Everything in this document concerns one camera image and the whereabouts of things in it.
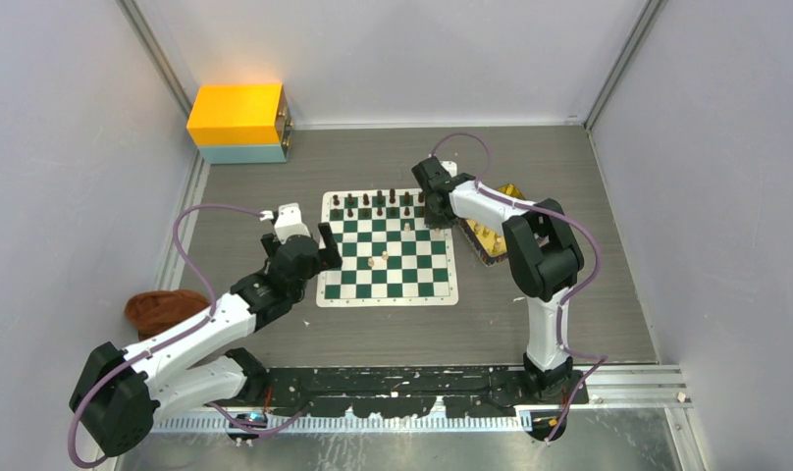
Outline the gold tin box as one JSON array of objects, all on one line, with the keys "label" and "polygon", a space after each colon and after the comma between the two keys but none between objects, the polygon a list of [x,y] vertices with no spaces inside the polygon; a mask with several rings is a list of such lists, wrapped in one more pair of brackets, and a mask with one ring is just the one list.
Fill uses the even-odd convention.
[{"label": "gold tin box", "polygon": [[474,182],[466,182],[450,195],[459,226],[484,265],[491,266],[507,258],[502,223],[523,213],[522,209],[514,208],[514,203],[519,201],[525,199],[511,183],[491,189],[482,183],[476,187]]}]

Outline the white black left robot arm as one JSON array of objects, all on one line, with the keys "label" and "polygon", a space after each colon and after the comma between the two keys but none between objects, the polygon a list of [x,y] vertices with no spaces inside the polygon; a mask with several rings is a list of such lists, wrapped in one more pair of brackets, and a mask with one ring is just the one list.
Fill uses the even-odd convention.
[{"label": "white black left robot arm", "polygon": [[250,336],[289,313],[318,274],[338,269],[342,257],[328,223],[309,233],[262,238],[268,258],[214,301],[177,326],[119,349],[95,347],[70,399],[74,422],[68,447],[76,458],[76,433],[85,427],[105,457],[138,445],[158,422],[193,407],[236,398],[260,401],[266,371],[250,353],[236,348],[205,366],[199,360],[234,340]]}]

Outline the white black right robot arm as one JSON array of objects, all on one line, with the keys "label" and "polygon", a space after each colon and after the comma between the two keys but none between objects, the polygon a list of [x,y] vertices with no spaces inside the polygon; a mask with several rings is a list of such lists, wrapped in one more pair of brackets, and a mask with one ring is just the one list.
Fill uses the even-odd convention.
[{"label": "white black right robot arm", "polygon": [[465,173],[454,176],[435,156],[411,172],[424,194],[424,219],[429,227],[447,229],[460,220],[472,220],[502,236],[512,279],[527,299],[525,389],[537,402],[552,401],[572,373],[565,297],[584,267],[561,206],[552,199],[534,203],[514,198]]}]

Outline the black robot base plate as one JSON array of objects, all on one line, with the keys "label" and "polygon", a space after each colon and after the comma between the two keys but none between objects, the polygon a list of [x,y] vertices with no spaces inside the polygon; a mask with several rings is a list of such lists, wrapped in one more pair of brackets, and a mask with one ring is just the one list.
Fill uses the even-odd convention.
[{"label": "black robot base plate", "polygon": [[437,401],[447,418],[512,417],[517,406],[563,406],[582,378],[538,391],[520,366],[274,368],[262,389],[246,398],[218,399],[222,406],[255,406],[289,416],[338,418],[425,417]]}]

